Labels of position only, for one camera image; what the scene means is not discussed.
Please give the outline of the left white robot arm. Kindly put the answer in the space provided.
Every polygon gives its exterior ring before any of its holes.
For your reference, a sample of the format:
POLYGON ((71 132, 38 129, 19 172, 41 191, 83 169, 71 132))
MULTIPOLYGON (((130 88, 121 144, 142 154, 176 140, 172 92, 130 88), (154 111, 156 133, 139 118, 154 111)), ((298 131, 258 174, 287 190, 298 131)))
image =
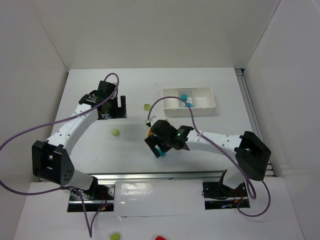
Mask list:
POLYGON ((89 190, 97 184, 93 176, 75 169, 70 155, 78 140, 97 120, 126 118, 126 97, 118 96, 117 84, 105 80, 85 94, 71 117, 45 141, 31 148, 34 176, 60 186, 89 190))

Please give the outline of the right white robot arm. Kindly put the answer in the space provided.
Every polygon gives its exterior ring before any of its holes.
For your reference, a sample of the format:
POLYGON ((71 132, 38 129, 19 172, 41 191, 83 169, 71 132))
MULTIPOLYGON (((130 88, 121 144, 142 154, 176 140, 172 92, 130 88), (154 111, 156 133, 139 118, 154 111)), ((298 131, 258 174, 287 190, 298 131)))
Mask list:
POLYGON ((247 180, 261 182, 265 178, 271 150, 251 131, 223 135, 199 131, 192 126, 175 128, 162 119, 148 120, 146 125, 151 134, 144 141, 157 158, 171 149, 224 155, 235 164, 220 177, 220 184, 230 189, 247 180))

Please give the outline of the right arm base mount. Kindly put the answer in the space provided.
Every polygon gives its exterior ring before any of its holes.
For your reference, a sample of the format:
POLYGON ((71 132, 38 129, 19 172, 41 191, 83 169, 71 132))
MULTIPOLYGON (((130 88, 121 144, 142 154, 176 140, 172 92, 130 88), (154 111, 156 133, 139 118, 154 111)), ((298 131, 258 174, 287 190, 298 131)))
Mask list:
POLYGON ((241 183, 236 189, 223 185, 226 170, 222 173, 219 181, 205 181, 202 183, 202 196, 204 197, 205 210, 224 210, 249 208, 247 188, 241 183))

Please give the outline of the long teal lego brick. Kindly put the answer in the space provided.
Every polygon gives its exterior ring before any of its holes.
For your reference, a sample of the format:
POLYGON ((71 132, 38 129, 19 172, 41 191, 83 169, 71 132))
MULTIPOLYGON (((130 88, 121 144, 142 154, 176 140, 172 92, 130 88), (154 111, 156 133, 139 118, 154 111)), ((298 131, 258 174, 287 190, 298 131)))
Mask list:
POLYGON ((158 153, 160 154, 161 157, 165 157, 166 156, 166 153, 163 152, 161 149, 156 148, 156 150, 158 151, 158 153))

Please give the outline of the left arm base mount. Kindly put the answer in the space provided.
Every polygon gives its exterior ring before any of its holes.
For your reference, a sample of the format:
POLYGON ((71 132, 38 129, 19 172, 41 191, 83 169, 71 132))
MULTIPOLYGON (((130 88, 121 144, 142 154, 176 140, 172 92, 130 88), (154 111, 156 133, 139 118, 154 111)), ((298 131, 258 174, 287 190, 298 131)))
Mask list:
MULTIPOLYGON (((107 190, 100 191, 97 196, 89 196, 82 190, 79 190, 82 195, 85 209, 87 212, 96 212, 98 208, 101 208, 102 212, 113 212, 114 211, 114 197, 116 184, 108 183, 104 185, 107 190)), ((83 206, 80 196, 75 190, 72 190, 68 200, 68 213, 82 213, 83 206)))

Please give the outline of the small teal lego cube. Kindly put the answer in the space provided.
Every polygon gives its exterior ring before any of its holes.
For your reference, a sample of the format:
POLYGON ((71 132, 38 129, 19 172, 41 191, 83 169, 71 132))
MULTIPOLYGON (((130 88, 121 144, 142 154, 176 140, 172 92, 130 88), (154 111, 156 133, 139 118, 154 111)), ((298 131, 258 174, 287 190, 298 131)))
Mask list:
POLYGON ((188 100, 188 96, 186 94, 182 94, 180 96, 180 98, 183 100, 183 101, 187 101, 188 100))

